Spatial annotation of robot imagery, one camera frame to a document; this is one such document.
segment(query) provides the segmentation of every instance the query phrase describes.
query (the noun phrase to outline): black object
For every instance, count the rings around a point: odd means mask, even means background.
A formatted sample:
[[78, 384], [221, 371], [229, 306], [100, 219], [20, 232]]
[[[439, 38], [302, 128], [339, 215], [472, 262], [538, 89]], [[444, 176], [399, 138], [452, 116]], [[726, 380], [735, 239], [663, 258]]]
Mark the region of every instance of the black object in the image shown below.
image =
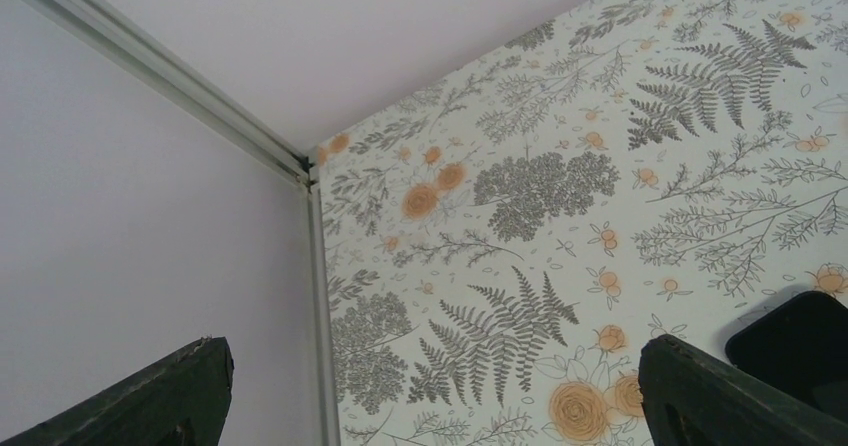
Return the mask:
[[0, 446], [214, 446], [232, 382], [226, 338], [200, 339]]
[[642, 349], [639, 385], [657, 446], [848, 444], [845, 423], [668, 334]]
[[730, 338], [725, 353], [742, 371], [848, 422], [848, 308], [830, 295], [795, 296]]

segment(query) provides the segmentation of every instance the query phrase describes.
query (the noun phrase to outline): black phone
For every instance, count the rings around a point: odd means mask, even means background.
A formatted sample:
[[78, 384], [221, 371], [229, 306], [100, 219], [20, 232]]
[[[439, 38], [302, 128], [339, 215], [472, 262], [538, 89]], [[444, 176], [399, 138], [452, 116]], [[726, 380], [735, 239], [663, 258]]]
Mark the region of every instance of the black phone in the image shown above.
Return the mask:
[[848, 308], [808, 291], [775, 308], [725, 345], [731, 364], [848, 422]]

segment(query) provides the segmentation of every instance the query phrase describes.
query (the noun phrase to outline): white wall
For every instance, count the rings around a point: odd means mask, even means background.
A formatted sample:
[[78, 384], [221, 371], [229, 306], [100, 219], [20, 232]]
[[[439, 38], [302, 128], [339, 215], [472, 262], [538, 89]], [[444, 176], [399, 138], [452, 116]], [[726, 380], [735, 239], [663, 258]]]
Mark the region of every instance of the white wall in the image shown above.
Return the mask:
[[0, 31], [0, 439], [210, 335], [221, 444], [317, 444], [297, 191], [18, 0]]
[[107, 1], [306, 149], [585, 0]]

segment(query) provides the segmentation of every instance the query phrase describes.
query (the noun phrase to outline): floral wallpaper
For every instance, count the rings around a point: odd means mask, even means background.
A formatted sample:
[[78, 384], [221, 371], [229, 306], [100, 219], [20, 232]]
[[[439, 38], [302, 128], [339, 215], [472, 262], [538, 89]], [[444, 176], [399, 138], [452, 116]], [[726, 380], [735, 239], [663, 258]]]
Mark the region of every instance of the floral wallpaper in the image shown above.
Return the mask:
[[640, 348], [848, 298], [848, 0], [591, 0], [317, 152], [348, 445], [651, 444]]

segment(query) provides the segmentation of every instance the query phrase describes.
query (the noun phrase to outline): metal trim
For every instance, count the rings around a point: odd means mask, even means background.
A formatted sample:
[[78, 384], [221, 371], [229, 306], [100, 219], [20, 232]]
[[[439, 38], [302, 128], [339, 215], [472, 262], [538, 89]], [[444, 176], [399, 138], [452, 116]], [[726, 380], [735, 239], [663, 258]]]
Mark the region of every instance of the metal trim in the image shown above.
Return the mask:
[[[317, 167], [312, 168], [317, 176]], [[341, 431], [336, 401], [336, 382], [330, 336], [330, 300], [327, 295], [327, 271], [324, 257], [324, 228], [321, 217], [321, 187], [309, 188], [309, 229], [312, 240], [312, 283], [315, 306], [315, 343], [318, 354], [318, 388], [321, 402], [322, 444], [339, 446]]]
[[23, 0], [253, 157], [309, 184], [306, 156], [104, 0]]

